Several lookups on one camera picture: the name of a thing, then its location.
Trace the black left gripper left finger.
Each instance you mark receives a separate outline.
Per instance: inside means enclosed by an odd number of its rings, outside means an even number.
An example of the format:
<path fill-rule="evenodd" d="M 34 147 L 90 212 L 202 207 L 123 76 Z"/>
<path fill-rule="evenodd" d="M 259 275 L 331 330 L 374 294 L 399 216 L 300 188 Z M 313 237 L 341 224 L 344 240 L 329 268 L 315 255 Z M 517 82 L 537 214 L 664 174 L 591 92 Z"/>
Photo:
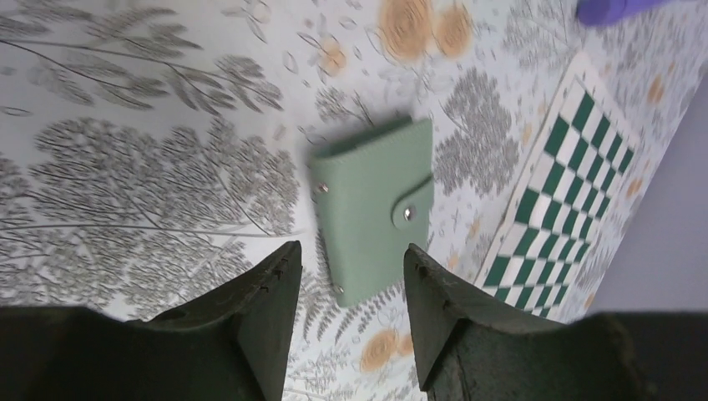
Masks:
<path fill-rule="evenodd" d="M 301 244 L 149 321 L 86 307 L 3 307 L 4 400 L 279 400 Z"/>

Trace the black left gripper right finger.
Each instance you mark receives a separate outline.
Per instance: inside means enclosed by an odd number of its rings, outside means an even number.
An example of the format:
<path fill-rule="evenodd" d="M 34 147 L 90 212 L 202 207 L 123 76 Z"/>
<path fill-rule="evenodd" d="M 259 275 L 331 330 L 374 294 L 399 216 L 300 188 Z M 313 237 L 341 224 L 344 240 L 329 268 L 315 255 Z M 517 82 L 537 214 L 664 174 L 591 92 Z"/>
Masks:
<path fill-rule="evenodd" d="M 431 400 L 704 400 L 703 312 L 602 312 L 570 324 L 499 301 L 416 245 L 404 282 Z"/>

